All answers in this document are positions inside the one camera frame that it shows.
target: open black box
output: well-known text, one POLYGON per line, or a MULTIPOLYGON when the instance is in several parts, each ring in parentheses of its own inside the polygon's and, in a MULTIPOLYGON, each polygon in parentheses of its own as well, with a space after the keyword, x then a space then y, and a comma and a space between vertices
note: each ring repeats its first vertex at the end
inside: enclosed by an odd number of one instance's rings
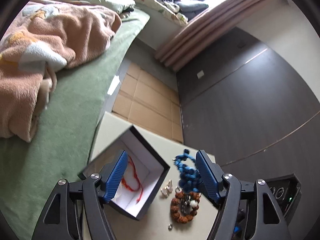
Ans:
MULTIPOLYGON (((113 140, 78 176, 80 179, 85 179, 92 173, 99 173, 106 163, 113 161, 119 150, 125 150, 132 158, 144 192, 141 200, 136 203, 141 191, 131 192, 120 183, 116 196, 109 205, 129 218, 141 220, 158 194, 170 166, 133 125, 113 140)), ((125 179, 129 185, 138 187, 132 173, 130 176, 131 168, 132 166, 128 165, 124 174, 125 179)))

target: green bed sheet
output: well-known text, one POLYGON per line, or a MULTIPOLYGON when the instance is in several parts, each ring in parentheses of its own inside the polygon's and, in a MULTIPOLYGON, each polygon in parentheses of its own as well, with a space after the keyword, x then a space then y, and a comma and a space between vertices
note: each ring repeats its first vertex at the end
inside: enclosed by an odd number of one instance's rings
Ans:
POLYGON ((57 73, 57 88, 31 143, 18 137, 0 138, 0 209, 20 240, 31 239, 57 181, 78 179, 88 161, 108 87, 148 20, 148 14, 135 9, 103 55, 57 73))

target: blue gripper pad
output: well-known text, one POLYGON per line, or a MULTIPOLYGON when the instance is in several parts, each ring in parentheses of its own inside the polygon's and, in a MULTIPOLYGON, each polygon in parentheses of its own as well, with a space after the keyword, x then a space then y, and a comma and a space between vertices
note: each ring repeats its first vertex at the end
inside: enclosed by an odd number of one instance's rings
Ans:
POLYGON ((207 161, 200 151, 196 153, 196 165, 209 198, 213 199, 215 203, 219 203, 220 195, 217 180, 215 179, 207 161))
POLYGON ((103 200, 108 203, 115 197, 120 181, 128 165, 128 154, 123 151, 118 160, 115 160, 116 164, 106 182, 106 191, 103 196, 103 200))

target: blue bead bracelet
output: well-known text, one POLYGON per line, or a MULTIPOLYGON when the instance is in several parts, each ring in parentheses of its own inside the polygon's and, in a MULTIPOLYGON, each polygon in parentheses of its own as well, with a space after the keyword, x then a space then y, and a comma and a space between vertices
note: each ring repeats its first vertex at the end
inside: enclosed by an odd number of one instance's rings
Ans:
POLYGON ((177 166, 180 172, 179 186, 185 193, 191 191, 199 192, 198 185, 202 182, 200 173, 197 168, 194 169, 182 163, 187 159, 190 159, 196 167, 196 159, 189 154, 188 149, 184 149, 183 154, 177 155, 175 159, 173 159, 174 165, 177 166))

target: white light switch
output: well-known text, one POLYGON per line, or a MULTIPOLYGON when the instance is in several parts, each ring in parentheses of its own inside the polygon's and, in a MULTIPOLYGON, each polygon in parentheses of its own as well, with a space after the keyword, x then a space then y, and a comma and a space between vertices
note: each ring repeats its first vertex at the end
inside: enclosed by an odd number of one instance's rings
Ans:
POLYGON ((204 76, 203 70, 201 70, 198 74, 197 77, 198 79, 202 78, 204 76))

